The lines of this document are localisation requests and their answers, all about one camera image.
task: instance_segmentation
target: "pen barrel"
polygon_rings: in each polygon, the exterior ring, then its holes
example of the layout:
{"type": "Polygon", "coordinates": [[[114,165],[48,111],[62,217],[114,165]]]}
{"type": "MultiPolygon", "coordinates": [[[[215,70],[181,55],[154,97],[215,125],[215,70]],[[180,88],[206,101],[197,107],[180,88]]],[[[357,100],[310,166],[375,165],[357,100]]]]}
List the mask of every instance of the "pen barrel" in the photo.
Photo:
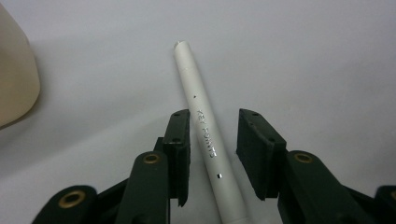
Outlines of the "pen barrel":
{"type": "Polygon", "coordinates": [[[187,42],[175,45],[175,58],[222,223],[249,223],[245,202],[187,42]]]}

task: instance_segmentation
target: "small hole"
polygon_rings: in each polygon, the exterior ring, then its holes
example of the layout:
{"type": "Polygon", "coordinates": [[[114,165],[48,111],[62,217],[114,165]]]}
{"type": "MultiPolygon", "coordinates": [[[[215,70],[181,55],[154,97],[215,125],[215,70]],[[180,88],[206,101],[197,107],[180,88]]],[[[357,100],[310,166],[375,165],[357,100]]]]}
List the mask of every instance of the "small hole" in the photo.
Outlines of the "small hole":
{"type": "Polygon", "coordinates": [[[65,194],[61,200],[59,200],[58,205],[61,208],[71,208],[83,202],[84,199],[85,192],[78,189],[65,194]]]}
{"type": "Polygon", "coordinates": [[[173,143],[179,143],[179,142],[180,142],[180,138],[173,138],[173,139],[172,139],[172,142],[173,142],[173,143]]]}
{"type": "Polygon", "coordinates": [[[303,162],[303,163],[311,163],[312,157],[308,156],[307,154],[304,153],[297,153],[294,155],[294,158],[299,161],[299,162],[303,162]]]}
{"type": "Polygon", "coordinates": [[[143,158],[143,162],[147,164],[152,164],[160,161],[160,157],[157,154],[148,154],[143,158]]]}

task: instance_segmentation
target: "white surface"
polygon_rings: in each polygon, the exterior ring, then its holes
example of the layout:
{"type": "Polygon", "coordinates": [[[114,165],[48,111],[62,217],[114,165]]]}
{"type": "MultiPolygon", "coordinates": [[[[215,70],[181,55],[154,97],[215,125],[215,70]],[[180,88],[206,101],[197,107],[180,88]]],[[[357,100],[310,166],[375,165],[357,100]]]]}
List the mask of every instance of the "white surface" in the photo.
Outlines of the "white surface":
{"type": "MultiPolygon", "coordinates": [[[[12,1],[42,92],[0,130],[0,223],[29,223],[57,191],[98,191],[152,150],[187,108],[173,45],[194,45],[253,223],[280,223],[234,154],[238,109],[255,110],[288,149],[319,156],[345,185],[395,184],[395,1],[12,1]]],[[[192,138],[191,187],[172,223],[220,223],[192,138]]]]}

